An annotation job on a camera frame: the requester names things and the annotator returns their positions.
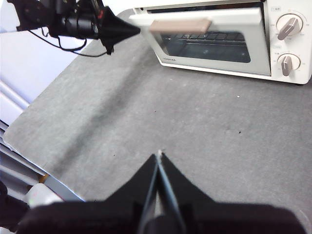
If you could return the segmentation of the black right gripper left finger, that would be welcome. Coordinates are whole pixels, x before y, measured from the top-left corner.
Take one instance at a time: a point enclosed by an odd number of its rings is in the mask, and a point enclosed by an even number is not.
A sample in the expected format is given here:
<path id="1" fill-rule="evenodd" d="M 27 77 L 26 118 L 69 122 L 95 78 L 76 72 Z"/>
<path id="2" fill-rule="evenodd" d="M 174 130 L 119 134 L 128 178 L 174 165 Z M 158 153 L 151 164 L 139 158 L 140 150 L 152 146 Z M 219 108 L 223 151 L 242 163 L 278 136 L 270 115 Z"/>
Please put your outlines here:
<path id="1" fill-rule="evenodd" d="M 55 202 L 31 209 L 21 220 L 19 234 L 137 233 L 150 216 L 156 196 L 156 155 L 105 200 Z"/>

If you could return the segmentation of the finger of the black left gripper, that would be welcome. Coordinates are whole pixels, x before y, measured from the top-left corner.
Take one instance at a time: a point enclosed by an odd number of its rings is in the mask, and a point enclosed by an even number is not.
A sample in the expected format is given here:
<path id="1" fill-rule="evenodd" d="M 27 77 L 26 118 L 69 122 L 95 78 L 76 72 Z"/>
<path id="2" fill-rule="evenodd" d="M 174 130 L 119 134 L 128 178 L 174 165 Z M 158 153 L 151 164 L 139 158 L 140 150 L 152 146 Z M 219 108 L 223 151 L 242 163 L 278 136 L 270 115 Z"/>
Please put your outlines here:
<path id="1" fill-rule="evenodd" d="M 137 26 L 115 16 L 108 6 L 104 6 L 100 10 L 99 24 L 101 31 L 140 31 Z"/>
<path id="2" fill-rule="evenodd" d="M 114 52 L 114 45 L 121 41 L 133 37 L 140 33 L 140 30 L 115 31 L 103 34 L 100 37 L 102 45 L 106 48 L 106 54 L 110 55 Z"/>

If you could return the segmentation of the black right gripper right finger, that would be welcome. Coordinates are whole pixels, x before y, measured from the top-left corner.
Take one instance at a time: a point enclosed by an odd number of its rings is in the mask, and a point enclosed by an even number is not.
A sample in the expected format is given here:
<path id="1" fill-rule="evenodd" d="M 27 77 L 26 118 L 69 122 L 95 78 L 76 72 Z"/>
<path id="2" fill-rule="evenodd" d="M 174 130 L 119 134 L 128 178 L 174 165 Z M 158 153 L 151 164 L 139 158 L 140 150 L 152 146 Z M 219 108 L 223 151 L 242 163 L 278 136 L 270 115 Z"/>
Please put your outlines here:
<path id="1" fill-rule="evenodd" d="M 269 204 L 217 202 L 162 153 L 159 172 L 171 212 L 186 234 L 303 234 L 295 214 Z"/>

